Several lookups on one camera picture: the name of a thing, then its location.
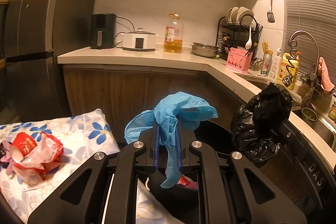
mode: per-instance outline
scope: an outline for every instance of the silver bolt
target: silver bolt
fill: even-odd
[[[235,160],[240,160],[243,157],[243,155],[240,152],[233,152],[232,153],[232,158]]]
[[[136,141],[136,142],[134,142],[133,146],[135,148],[142,148],[143,147],[143,142],[142,141]]]
[[[95,155],[93,156],[96,160],[101,160],[105,157],[103,152],[97,152],[95,153]]]
[[[200,141],[193,141],[192,143],[191,143],[191,145],[194,147],[194,148],[200,148],[200,147],[202,147],[202,143],[200,142]]]

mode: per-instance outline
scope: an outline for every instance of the garbage bag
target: garbage bag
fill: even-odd
[[[293,99],[285,87],[270,84],[236,111],[231,121],[232,144],[256,167],[262,167],[282,147],[271,131],[288,119]]]
[[[182,127],[195,130],[200,121],[217,118],[218,114],[206,100],[180,91],[163,98],[154,110],[146,110],[137,115],[125,128],[125,139],[130,144],[139,139],[141,131],[153,127],[154,119],[159,124],[160,145],[165,145],[168,151],[167,179],[161,184],[162,188],[173,187],[181,178],[175,149],[177,116]]]

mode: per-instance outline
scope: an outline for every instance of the pink utensil holder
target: pink utensil holder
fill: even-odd
[[[227,56],[226,66],[240,73],[248,73],[253,54],[251,53],[250,56],[245,56],[245,54],[246,51],[231,48]]]

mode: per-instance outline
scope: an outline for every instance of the countertop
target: countertop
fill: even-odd
[[[132,52],[120,48],[94,50],[86,47],[58,56],[58,63],[133,65],[206,71],[245,102],[261,91],[255,85],[239,77],[235,71],[226,68],[226,61],[195,56],[187,51],[172,54],[162,49],[156,49],[154,52]],[[289,121],[306,136],[333,170],[336,164],[336,153],[293,112],[290,114]]]

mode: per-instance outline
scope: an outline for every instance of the refrigerator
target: refrigerator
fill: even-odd
[[[89,45],[94,1],[10,1],[4,52],[20,121],[71,115],[57,56]]]

